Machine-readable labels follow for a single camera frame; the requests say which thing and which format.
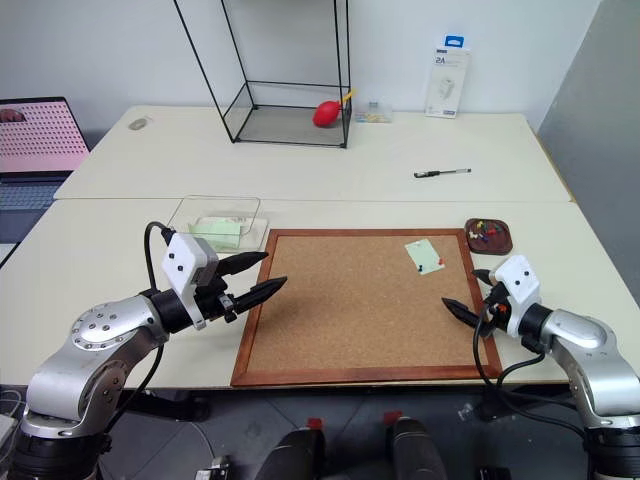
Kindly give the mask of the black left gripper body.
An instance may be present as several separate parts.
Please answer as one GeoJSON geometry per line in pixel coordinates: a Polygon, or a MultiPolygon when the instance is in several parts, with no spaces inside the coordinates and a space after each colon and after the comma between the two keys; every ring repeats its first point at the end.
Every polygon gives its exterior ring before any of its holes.
{"type": "Polygon", "coordinates": [[[228,285],[223,279],[230,273],[229,262],[220,260],[209,282],[196,288],[195,301],[205,320],[223,317],[226,323],[231,323],[237,319],[234,295],[227,292],[228,285]]]}

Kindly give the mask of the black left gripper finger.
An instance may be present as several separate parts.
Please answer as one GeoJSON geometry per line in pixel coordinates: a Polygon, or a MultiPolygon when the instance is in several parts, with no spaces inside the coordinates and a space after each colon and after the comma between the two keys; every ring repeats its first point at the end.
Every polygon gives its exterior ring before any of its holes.
{"type": "Polygon", "coordinates": [[[262,251],[242,252],[219,260],[218,275],[236,275],[246,271],[267,258],[269,254],[262,251]]]}
{"type": "Polygon", "coordinates": [[[256,284],[250,290],[233,300],[233,311],[244,313],[259,306],[278,292],[287,282],[287,277],[269,279],[256,284]]]}

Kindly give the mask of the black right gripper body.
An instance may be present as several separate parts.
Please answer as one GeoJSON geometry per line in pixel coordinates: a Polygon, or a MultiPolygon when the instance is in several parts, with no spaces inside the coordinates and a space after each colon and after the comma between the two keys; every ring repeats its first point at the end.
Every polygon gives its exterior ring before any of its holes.
{"type": "Polygon", "coordinates": [[[494,330],[507,331],[511,316],[511,305],[508,301],[509,292],[502,282],[493,286],[483,303],[490,319],[483,321],[480,328],[481,335],[490,335],[494,330]]]}

